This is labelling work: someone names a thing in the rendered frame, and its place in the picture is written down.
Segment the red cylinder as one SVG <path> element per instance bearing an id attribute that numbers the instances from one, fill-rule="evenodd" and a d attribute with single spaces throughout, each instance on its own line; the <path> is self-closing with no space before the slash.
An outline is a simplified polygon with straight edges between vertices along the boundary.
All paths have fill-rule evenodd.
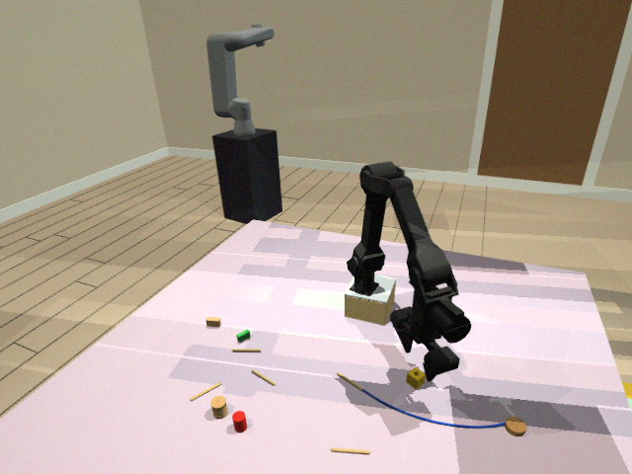
<path id="1" fill-rule="evenodd" d="M 242 433 L 247 429 L 247 422 L 245 414 L 241 411 L 232 415 L 234 430 L 236 433 Z"/>

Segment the small green block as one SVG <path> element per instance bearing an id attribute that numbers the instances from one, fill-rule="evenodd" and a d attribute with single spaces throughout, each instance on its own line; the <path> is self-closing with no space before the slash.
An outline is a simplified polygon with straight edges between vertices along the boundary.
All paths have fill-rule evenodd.
<path id="1" fill-rule="evenodd" d="M 244 332 L 240 332 L 238 334 L 236 334 L 236 339 L 238 341 L 238 343 L 250 338 L 250 332 L 248 330 L 244 331 Z"/>

